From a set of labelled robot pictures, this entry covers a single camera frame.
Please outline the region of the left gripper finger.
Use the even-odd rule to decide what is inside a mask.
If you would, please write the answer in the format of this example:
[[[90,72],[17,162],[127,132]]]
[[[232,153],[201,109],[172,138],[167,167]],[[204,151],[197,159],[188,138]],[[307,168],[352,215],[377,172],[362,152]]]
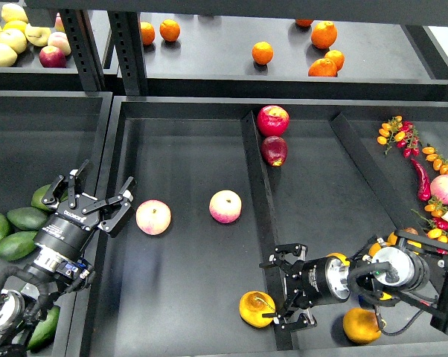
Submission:
[[[121,189],[108,199],[102,199],[83,208],[83,215],[98,212],[96,228],[110,237],[116,237],[134,213],[132,207],[135,179],[130,176]]]
[[[65,175],[58,175],[42,197],[41,202],[52,211],[57,211],[60,204],[65,202],[72,210],[77,210],[81,204],[86,177],[90,169],[90,160],[86,159],[78,169],[73,169]]]

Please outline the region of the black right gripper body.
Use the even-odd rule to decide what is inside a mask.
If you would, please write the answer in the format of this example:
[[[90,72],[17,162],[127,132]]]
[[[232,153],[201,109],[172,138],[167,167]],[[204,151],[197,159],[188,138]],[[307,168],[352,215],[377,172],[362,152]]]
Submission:
[[[344,303],[350,296],[349,267],[337,257],[296,260],[284,269],[287,309]]]

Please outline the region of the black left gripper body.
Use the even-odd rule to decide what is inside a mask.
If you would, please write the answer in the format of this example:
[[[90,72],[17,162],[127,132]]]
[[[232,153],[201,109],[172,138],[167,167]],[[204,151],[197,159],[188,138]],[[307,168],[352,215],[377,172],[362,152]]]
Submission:
[[[77,261],[101,218],[98,211],[85,214],[83,209],[96,202],[95,197],[82,193],[77,199],[76,208],[70,208],[68,202],[60,203],[34,237],[35,244],[49,248],[68,260]]]

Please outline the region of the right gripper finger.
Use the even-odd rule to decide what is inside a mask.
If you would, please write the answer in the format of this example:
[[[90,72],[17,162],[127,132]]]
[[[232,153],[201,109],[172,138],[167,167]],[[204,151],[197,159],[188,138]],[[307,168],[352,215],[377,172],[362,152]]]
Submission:
[[[274,312],[262,313],[263,318],[271,318],[274,323],[289,332],[316,327],[316,319],[310,308],[313,303],[303,293],[287,296],[284,305]]]
[[[301,275],[307,255],[307,246],[301,243],[276,245],[267,261],[259,264],[260,268],[278,267],[286,276]]]

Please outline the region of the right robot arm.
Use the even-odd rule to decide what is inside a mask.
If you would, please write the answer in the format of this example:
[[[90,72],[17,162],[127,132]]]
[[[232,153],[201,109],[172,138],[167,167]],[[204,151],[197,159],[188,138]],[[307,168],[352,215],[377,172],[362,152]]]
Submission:
[[[395,236],[395,245],[383,245],[372,257],[358,252],[349,258],[307,260],[303,244],[276,246],[260,266],[282,271],[285,299],[264,317],[290,332],[314,327],[312,307],[343,303],[355,294],[375,309],[405,302],[429,313],[431,326],[448,335],[448,244],[402,230]],[[426,256],[436,257],[444,273],[434,301],[417,295],[432,275]]]

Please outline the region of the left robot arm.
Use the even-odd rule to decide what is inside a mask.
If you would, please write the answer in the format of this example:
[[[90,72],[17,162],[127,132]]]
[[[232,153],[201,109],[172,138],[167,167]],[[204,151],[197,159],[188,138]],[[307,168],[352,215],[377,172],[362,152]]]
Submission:
[[[112,197],[85,193],[82,181],[88,162],[59,175],[42,196],[52,213],[33,239],[39,253],[23,268],[0,272],[0,356],[26,356],[39,323],[46,321],[63,295],[90,286],[95,267],[84,251],[97,231],[116,237],[134,213],[129,177]]]

